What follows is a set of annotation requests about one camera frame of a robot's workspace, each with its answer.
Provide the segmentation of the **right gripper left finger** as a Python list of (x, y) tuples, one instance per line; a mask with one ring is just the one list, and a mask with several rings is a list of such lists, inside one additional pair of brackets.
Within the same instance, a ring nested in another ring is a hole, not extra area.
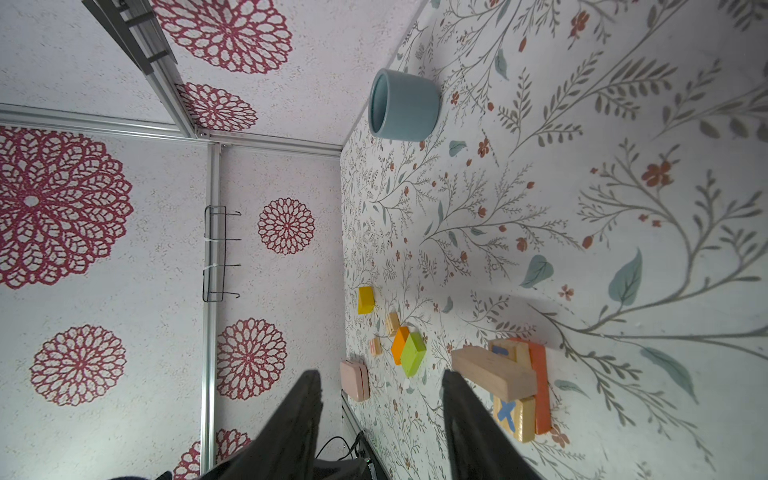
[(320, 417), (321, 376), (301, 374), (256, 439), (204, 479), (311, 479)]

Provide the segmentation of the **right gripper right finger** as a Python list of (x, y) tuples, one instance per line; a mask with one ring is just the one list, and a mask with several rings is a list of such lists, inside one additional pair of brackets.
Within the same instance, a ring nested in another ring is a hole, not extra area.
[(454, 479), (537, 479), (457, 372), (442, 377), (443, 418)]

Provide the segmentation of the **wood letter F cube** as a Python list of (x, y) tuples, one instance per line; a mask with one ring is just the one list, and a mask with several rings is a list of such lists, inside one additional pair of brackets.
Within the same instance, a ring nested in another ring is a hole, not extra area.
[(494, 396), (494, 418), (518, 442), (531, 442), (535, 438), (537, 376), (529, 347), (520, 341), (497, 339), (489, 343), (489, 349), (503, 358), (507, 376), (503, 395)]

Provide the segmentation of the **natural wood long block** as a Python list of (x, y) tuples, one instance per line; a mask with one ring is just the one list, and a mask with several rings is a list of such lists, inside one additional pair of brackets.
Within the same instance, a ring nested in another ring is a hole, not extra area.
[(532, 396), (537, 390), (536, 373), (507, 357), (477, 346), (454, 349), (452, 368), (504, 402)]

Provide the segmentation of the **red rectangular block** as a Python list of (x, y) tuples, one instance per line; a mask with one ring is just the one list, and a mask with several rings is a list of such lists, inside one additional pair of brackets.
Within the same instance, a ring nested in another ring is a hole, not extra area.
[(527, 443), (533, 441), (536, 435), (547, 434), (552, 428), (546, 349), (522, 339), (515, 339), (515, 342), (518, 343), (516, 362), (531, 368), (537, 380), (536, 393), (516, 401), (513, 409), (515, 438)]

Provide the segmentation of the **green rectangular block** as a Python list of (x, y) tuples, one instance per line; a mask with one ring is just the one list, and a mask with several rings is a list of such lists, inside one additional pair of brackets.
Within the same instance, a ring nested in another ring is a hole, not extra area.
[(409, 334), (401, 353), (401, 366), (407, 377), (413, 377), (426, 354), (426, 345), (420, 332)]

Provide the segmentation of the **orange rectangular block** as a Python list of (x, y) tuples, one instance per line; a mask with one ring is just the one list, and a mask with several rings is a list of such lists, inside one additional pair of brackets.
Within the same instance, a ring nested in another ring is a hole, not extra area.
[(407, 326), (399, 327), (395, 333), (391, 353), (396, 365), (401, 364), (401, 356), (409, 335), (410, 330)]

